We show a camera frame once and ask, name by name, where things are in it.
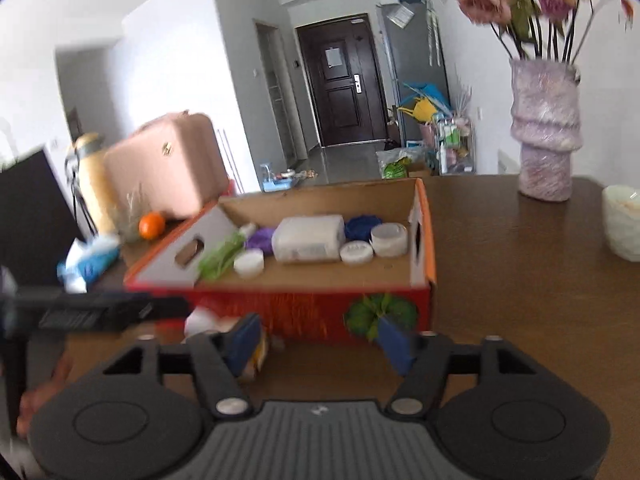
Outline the black paper bag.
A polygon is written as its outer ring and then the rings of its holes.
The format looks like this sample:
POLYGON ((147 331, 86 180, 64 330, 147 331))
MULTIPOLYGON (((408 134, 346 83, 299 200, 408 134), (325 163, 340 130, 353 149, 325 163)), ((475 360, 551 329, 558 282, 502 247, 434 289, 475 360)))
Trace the black paper bag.
POLYGON ((1 265, 17 285, 59 288, 58 265, 84 236, 44 151, 2 171, 0 221, 1 265))

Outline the beige cube charger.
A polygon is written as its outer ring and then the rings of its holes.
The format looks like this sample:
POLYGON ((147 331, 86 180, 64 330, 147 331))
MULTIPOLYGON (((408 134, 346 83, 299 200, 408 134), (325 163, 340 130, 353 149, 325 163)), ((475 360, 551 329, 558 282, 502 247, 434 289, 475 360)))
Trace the beige cube charger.
POLYGON ((214 345, 231 374, 251 382, 265 364, 269 338, 262 327, 262 318, 251 313, 237 320, 228 332, 215 335, 214 345))

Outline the green spray bottle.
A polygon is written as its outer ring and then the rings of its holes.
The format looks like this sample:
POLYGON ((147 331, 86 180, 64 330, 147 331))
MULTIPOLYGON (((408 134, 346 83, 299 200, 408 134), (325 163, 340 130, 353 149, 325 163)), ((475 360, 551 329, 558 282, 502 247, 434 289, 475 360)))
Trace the green spray bottle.
POLYGON ((217 248, 208 252, 198 264, 198 279, 204 282, 219 280, 231 267, 247 240, 255 234, 255 223, 247 223, 228 236, 217 248))

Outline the pink suitcase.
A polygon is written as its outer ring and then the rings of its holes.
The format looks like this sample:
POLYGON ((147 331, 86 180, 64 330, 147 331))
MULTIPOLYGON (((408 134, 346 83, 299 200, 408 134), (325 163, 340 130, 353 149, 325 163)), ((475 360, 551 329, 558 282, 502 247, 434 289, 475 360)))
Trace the pink suitcase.
POLYGON ((120 200, 140 191, 152 211, 186 219, 228 191, 214 127, 204 114, 167 114, 110 148, 104 167, 120 200))

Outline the small white cap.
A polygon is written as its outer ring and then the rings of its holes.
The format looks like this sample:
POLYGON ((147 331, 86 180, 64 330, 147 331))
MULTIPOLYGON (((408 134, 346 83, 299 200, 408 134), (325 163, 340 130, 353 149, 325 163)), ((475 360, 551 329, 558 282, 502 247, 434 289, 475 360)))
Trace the small white cap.
POLYGON ((250 248, 240 252, 233 261, 233 270, 240 278, 249 280, 265 270, 265 255, 261 249, 250 248))

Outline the yellow watering can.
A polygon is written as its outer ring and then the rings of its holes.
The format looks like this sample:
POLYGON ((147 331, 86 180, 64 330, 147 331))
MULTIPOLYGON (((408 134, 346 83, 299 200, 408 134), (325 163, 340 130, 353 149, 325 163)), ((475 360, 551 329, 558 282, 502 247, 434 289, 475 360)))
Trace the yellow watering can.
POLYGON ((421 124, 431 122, 433 117, 438 113, 437 107, 429 98, 417 99, 413 107, 400 106, 397 110, 421 124))

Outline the white round lid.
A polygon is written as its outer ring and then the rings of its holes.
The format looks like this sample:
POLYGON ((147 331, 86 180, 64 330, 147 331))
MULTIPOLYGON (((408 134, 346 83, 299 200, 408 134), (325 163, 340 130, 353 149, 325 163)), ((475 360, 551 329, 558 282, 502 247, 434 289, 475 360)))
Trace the white round lid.
POLYGON ((360 264, 366 264, 374 258, 374 250, 369 242, 353 240, 341 247, 340 258, 349 266, 360 266, 360 264))

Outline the white plastic jar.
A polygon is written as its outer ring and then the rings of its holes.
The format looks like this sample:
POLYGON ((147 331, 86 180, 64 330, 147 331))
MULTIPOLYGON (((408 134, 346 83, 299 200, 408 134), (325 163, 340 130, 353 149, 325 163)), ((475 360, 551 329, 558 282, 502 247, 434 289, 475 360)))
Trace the white plastic jar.
POLYGON ((280 263, 337 261, 345 244, 340 214, 283 219, 272 238, 273 255, 280 263))

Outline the orange fruit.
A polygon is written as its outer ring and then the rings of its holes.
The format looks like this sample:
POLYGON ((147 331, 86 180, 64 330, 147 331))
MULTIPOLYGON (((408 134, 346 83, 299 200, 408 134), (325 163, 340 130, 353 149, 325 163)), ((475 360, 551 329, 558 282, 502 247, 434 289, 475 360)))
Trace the orange fruit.
POLYGON ((138 233, 142 240, 157 240, 166 230, 166 220, 157 211, 149 212, 142 216, 138 223, 138 233))

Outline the blue tissue pack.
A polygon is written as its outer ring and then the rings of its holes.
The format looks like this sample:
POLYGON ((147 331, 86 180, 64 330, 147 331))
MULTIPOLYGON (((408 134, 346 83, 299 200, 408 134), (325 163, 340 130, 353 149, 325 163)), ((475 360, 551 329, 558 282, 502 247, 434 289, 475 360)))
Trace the blue tissue pack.
POLYGON ((84 294, 119 258, 120 239, 114 234, 93 237, 88 242, 75 238, 63 261, 56 267, 66 292, 84 294))

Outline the yellow thermos bottle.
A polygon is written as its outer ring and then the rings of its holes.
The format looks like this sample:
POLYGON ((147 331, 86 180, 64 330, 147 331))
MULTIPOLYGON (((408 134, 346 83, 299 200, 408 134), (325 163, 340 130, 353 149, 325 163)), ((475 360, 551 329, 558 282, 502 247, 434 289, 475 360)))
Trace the yellow thermos bottle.
POLYGON ((116 198, 104 166, 104 136, 86 133, 72 146, 66 162, 72 182, 89 215, 89 226, 99 234, 117 231, 112 213, 116 198))

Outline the red cardboard box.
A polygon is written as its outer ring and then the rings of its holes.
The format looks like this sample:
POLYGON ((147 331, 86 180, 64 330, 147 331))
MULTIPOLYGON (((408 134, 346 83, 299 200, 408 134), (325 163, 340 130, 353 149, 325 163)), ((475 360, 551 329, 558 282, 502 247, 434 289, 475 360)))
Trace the red cardboard box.
POLYGON ((436 268, 426 188, 376 180, 223 197, 130 266, 124 285, 181 294, 220 318, 255 312, 284 339, 370 340, 384 315, 429 330, 436 268), (249 278, 215 274, 244 226, 274 231, 264 267, 249 278))

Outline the grey refrigerator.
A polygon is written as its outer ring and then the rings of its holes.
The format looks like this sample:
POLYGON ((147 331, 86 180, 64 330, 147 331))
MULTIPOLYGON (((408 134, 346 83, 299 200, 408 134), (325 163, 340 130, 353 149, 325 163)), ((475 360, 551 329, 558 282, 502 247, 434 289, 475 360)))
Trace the grey refrigerator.
POLYGON ((432 0, 382 0, 378 21, 395 99, 400 142, 420 141, 419 124, 400 110, 411 110, 416 90, 436 89, 436 96, 449 104, 448 79, 439 24, 432 0))

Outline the clear drinking glass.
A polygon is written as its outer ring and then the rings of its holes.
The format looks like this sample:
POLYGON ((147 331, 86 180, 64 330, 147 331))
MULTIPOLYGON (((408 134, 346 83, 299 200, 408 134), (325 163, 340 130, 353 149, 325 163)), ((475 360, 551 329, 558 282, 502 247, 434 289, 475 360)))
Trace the clear drinking glass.
POLYGON ((127 193, 120 204, 112 210, 112 220, 122 243, 140 240, 139 222, 148 211, 148 201, 142 188, 127 193))

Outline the pink textured vase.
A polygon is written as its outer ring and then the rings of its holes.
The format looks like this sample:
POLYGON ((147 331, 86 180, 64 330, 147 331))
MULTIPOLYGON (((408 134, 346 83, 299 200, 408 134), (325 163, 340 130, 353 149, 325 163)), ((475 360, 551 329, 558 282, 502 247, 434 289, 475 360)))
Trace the pink textured vase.
POLYGON ((572 196, 572 154, 582 148, 579 83, 570 64, 511 61, 511 136, 521 144, 521 194, 548 203, 572 196))

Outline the purple gear lid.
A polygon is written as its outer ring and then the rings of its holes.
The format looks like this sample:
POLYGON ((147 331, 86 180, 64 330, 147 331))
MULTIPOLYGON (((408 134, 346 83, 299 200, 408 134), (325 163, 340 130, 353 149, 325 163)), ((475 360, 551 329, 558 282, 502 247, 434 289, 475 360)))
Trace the purple gear lid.
POLYGON ((257 229, 251 236, 247 237, 244 247, 247 250, 259 249, 264 253, 265 256, 272 256, 272 238, 274 232, 276 232, 275 228, 257 229))

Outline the blue gear lid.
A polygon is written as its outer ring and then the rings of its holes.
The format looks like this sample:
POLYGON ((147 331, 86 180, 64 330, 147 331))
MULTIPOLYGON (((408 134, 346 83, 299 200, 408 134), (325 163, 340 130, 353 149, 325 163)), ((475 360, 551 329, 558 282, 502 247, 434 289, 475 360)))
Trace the blue gear lid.
POLYGON ((371 231, 383 223, 381 218, 372 216, 372 214, 363 214, 355 218, 349 219, 344 225, 344 233, 346 240, 354 242, 368 242, 371 239, 371 231))

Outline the dark brown door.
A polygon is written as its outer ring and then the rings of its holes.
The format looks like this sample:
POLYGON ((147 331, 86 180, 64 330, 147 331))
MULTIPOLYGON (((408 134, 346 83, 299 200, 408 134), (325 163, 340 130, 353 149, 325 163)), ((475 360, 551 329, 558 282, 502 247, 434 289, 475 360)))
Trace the dark brown door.
POLYGON ((386 102, 367 15, 296 29, 325 148, 387 139, 386 102))

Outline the pale green bowl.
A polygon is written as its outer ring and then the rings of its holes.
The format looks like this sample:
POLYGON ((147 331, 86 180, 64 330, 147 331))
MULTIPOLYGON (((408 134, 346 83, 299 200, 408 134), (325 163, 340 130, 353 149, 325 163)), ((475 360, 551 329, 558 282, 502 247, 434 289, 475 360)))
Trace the pale green bowl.
POLYGON ((640 260, 638 188, 610 185, 602 191, 603 225, 608 247, 630 262, 640 260))

